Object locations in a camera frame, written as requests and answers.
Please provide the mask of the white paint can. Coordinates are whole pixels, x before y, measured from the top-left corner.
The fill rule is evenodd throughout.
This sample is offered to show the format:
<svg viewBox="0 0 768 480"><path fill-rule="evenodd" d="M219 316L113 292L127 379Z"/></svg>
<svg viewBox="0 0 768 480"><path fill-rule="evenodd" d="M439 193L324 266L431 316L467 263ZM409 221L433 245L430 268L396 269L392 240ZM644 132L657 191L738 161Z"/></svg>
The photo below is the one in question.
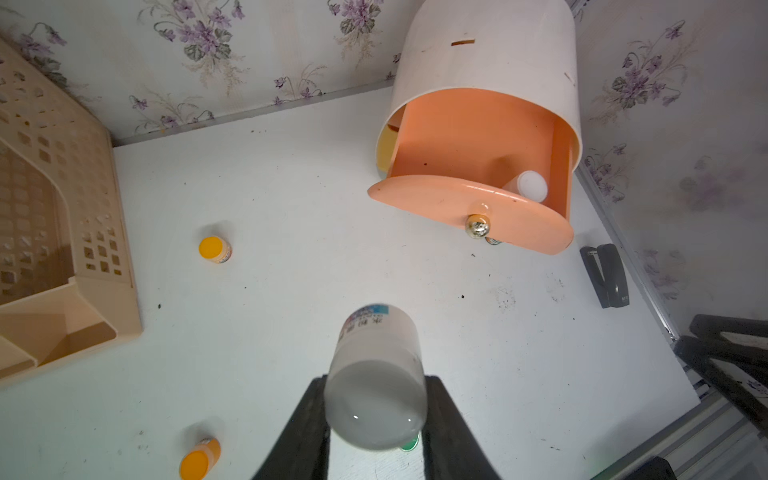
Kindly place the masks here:
<svg viewBox="0 0 768 480"><path fill-rule="evenodd" d="M389 304L353 312L340 331L324 388L326 420L349 444L372 451L415 439L428 395L414 321Z"/></svg>
<svg viewBox="0 0 768 480"><path fill-rule="evenodd" d="M508 181L503 189L537 203L544 202L548 196L545 178L533 170L521 172Z"/></svg>

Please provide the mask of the pink top drawer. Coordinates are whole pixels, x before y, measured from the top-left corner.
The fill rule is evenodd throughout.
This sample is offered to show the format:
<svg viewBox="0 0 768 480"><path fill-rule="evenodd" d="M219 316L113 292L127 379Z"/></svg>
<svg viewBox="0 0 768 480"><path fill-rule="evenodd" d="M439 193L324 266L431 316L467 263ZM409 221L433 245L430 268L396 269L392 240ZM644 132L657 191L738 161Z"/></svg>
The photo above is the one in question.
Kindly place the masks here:
<svg viewBox="0 0 768 480"><path fill-rule="evenodd" d="M459 229L478 223L486 238L543 254L572 243L572 133L556 115L470 88L424 95L401 114L389 176L369 188L372 199ZM542 203L503 189L527 170L548 184Z"/></svg>

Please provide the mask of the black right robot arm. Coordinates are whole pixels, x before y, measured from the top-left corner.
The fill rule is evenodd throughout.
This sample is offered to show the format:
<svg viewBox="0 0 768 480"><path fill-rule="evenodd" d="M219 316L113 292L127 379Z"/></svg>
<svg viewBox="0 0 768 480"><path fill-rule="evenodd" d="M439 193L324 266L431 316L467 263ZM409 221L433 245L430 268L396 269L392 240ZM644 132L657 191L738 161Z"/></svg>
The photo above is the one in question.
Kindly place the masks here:
<svg viewBox="0 0 768 480"><path fill-rule="evenodd" d="M764 479L767 323L698 314L673 345L701 403L603 479Z"/></svg>

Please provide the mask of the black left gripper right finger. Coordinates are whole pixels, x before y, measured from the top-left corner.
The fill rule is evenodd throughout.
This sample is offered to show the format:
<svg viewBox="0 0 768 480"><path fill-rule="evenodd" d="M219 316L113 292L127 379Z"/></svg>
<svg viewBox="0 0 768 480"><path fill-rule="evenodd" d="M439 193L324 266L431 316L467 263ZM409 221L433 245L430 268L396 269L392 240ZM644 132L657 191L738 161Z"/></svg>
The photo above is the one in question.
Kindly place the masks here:
<svg viewBox="0 0 768 480"><path fill-rule="evenodd" d="M421 431L424 478L499 480L441 379L426 376L425 380L428 410Z"/></svg>

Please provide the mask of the yellow drawer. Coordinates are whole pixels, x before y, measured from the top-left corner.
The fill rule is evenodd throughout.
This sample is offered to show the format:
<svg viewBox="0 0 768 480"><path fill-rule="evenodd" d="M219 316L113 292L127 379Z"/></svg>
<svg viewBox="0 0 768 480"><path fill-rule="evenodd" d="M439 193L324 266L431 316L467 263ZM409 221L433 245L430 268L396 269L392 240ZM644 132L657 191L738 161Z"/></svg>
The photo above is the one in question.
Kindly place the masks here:
<svg viewBox="0 0 768 480"><path fill-rule="evenodd" d="M383 178L389 176L398 140L398 128L385 124L376 145L376 167Z"/></svg>

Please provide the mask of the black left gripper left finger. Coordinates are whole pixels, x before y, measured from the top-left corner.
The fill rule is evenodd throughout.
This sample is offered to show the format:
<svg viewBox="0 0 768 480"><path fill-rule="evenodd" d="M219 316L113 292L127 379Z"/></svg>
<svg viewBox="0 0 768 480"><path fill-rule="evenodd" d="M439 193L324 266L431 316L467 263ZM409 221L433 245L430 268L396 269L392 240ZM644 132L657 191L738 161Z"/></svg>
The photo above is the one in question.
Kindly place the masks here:
<svg viewBox="0 0 768 480"><path fill-rule="evenodd" d="M326 380L324 375L310 382L253 480L328 478L330 427L325 415Z"/></svg>

